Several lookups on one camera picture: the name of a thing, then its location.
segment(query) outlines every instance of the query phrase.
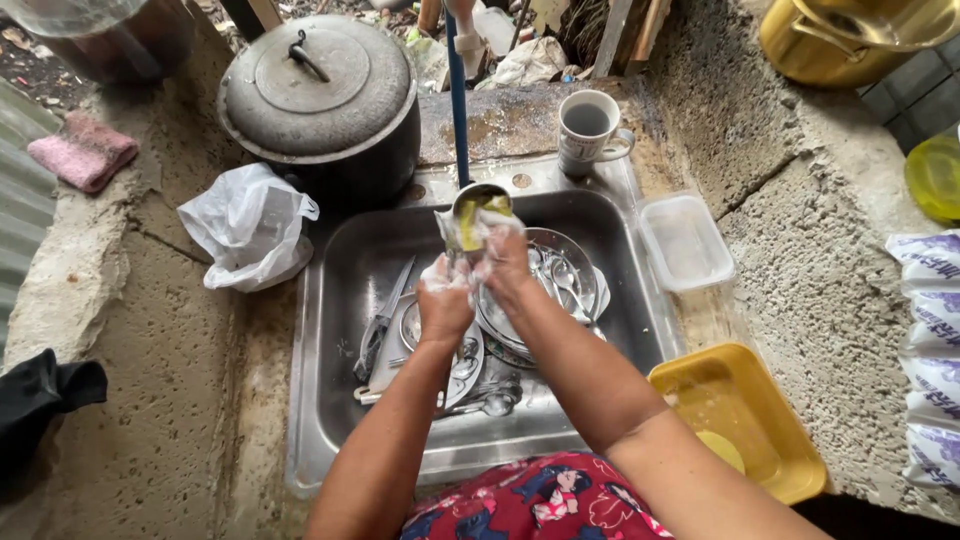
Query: stainless steel sink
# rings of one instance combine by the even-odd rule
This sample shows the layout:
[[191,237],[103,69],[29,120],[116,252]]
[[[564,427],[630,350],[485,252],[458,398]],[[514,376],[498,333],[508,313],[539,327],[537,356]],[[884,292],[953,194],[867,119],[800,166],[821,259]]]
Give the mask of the stainless steel sink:
[[[601,164],[595,178],[574,183],[555,161],[482,164],[471,168],[471,176],[506,187],[515,197],[516,215],[528,226],[554,229],[583,247],[611,288],[600,328],[647,374],[683,351],[672,305],[653,279],[636,231],[640,200],[629,163]],[[299,495],[320,486],[369,409],[353,398],[357,382],[351,368],[360,336],[386,302],[403,263],[417,255],[408,283],[412,290],[414,277],[443,250],[433,211],[453,201],[452,172],[419,172],[411,192],[422,197],[408,198],[396,209],[346,220],[321,216],[311,227],[315,255],[300,276],[288,429],[287,483]],[[514,370],[488,362],[497,363],[485,369]],[[517,371],[523,398],[510,415],[476,412],[434,422],[418,484],[464,479],[527,455],[585,447],[537,372]]]

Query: knife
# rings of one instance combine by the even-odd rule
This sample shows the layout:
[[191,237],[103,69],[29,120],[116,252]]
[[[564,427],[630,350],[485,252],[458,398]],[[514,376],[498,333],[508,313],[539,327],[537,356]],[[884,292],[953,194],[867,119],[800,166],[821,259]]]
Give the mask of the knife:
[[353,364],[353,375],[363,384],[370,382],[376,355],[380,352],[380,346],[383,345],[383,338],[387,335],[390,320],[394,317],[396,303],[400,300],[400,294],[403,292],[404,285],[407,284],[407,278],[410,277],[410,270],[414,267],[416,260],[417,256],[413,256],[403,266],[394,283],[394,290],[390,293],[390,299],[387,300],[387,305],[373,316],[373,320],[363,332],[363,338],[360,341],[360,357]]

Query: black cloth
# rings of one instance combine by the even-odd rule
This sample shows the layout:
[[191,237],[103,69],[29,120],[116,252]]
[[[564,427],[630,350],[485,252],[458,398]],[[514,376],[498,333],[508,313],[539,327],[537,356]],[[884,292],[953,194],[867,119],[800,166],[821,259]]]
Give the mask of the black cloth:
[[0,377],[0,486],[27,466],[55,415],[106,400],[99,362],[57,365],[53,349]]

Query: gold pot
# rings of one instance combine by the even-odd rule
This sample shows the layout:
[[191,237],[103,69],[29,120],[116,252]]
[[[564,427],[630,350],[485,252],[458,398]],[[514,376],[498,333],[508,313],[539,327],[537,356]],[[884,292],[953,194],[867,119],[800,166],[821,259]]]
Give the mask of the gold pot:
[[774,0],[760,47],[798,83],[857,88],[956,36],[958,15],[960,0]]

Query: pink towel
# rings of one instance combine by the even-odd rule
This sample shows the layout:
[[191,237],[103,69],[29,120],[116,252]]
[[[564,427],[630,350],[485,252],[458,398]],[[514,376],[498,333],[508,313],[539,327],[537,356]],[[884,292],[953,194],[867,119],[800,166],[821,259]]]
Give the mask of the pink towel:
[[87,193],[103,189],[136,151],[135,140],[77,110],[63,118],[63,127],[55,135],[27,146],[37,163]]

